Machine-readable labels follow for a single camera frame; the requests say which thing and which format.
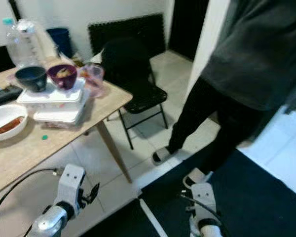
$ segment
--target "purple bowl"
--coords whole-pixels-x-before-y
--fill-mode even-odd
[[[63,78],[58,78],[56,75],[63,68],[68,69],[71,72],[71,75]],[[73,65],[61,64],[48,69],[47,75],[50,76],[50,78],[54,81],[58,88],[69,90],[73,88],[75,80],[77,79],[77,70]]]

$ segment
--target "doorway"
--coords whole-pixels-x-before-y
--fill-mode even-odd
[[[194,60],[209,0],[175,0],[169,49]]]

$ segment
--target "wooden table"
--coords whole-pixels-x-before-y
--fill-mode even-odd
[[[59,59],[50,60],[48,66],[58,65]],[[0,88],[7,86],[6,77],[16,69],[0,73]],[[130,176],[103,120],[132,99],[128,92],[108,82],[104,82],[105,94],[102,98],[89,101],[85,110],[83,125],[75,130],[42,128],[32,118],[26,128],[14,138],[0,142],[0,191],[59,151],[68,143],[84,134],[93,126],[98,131],[114,157],[117,165],[131,183]]]

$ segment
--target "black floor mat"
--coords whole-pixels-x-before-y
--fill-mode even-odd
[[[157,231],[134,200],[105,219],[82,237],[159,237]]]
[[[189,237],[183,177],[208,156],[207,146],[143,189],[142,198],[169,237]],[[239,151],[212,176],[217,210],[233,237],[296,237],[296,194]]]

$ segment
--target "blue bin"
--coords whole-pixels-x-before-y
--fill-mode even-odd
[[[47,32],[58,45],[59,50],[71,58],[73,56],[73,49],[71,47],[69,30],[67,28],[51,28],[47,29]]]

